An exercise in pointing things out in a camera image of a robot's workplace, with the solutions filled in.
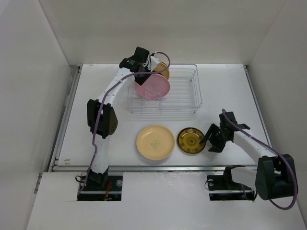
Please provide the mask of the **brown patterned small plate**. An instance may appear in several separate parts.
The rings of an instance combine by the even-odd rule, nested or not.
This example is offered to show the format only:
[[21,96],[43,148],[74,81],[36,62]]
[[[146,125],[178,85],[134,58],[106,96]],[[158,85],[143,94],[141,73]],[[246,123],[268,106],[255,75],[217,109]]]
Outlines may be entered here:
[[200,143],[204,134],[197,128],[187,127],[181,130],[177,136],[179,148],[187,154],[198,154],[205,148],[205,143]]

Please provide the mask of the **yellow plate with logo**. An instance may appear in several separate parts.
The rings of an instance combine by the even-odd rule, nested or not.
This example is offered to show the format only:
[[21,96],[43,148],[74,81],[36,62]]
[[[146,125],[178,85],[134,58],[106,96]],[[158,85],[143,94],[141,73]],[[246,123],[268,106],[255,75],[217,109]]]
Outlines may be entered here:
[[175,148],[175,138],[167,127],[151,125],[139,132],[136,147],[144,158],[160,161],[172,154]]

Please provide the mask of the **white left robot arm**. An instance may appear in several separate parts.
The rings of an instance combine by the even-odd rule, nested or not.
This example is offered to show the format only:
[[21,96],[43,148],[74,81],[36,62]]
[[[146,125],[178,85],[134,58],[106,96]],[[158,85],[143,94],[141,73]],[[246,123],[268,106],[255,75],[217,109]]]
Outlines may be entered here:
[[116,99],[131,81],[142,86],[152,74],[156,73],[154,69],[161,60],[155,54],[145,48],[136,47],[132,56],[120,62],[117,73],[100,97],[87,102],[87,124],[93,135],[94,153],[84,183],[92,185],[96,190],[102,190],[107,186],[107,178],[104,174],[108,170],[107,152],[104,150],[104,144],[97,137],[106,139],[115,132],[118,126],[114,110]]

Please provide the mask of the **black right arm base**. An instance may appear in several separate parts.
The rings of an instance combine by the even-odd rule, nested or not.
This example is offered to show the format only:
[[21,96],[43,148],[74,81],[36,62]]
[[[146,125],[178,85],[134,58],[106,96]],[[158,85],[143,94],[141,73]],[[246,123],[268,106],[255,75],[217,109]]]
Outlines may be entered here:
[[245,185],[227,182],[223,175],[207,175],[205,188],[211,201],[255,201],[257,192]]

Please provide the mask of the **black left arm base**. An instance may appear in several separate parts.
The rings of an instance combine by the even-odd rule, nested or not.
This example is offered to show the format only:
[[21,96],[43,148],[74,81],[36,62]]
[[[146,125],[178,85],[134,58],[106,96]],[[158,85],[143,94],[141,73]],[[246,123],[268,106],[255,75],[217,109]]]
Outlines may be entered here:
[[121,201],[122,175],[104,175],[102,184],[88,180],[85,188],[77,195],[78,201]]

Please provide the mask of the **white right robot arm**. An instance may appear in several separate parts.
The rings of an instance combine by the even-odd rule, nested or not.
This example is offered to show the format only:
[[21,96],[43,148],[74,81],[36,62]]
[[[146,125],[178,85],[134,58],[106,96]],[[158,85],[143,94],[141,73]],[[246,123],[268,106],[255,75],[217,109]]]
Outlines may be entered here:
[[298,184],[294,159],[280,154],[254,136],[250,127],[239,124],[233,112],[225,110],[219,115],[220,124],[211,124],[200,144],[211,144],[210,152],[220,153],[227,142],[239,146],[255,163],[256,170],[243,165],[227,166],[222,183],[227,189],[238,185],[249,187],[263,200],[292,197],[296,200]]

